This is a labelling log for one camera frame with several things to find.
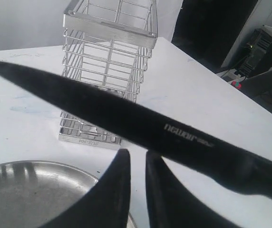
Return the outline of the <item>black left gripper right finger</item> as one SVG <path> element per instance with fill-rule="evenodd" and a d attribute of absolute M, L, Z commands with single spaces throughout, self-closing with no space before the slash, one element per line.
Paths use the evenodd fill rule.
<path fill-rule="evenodd" d="M 198 200 L 154 152 L 146 153 L 146 201 L 151 228 L 237 228 Z"/>

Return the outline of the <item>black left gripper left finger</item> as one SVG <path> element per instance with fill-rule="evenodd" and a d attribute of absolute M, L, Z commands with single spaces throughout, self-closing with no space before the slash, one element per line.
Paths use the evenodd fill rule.
<path fill-rule="evenodd" d="M 130 154 L 120 149 L 98 182 L 43 228 L 126 228 L 131 195 Z"/>

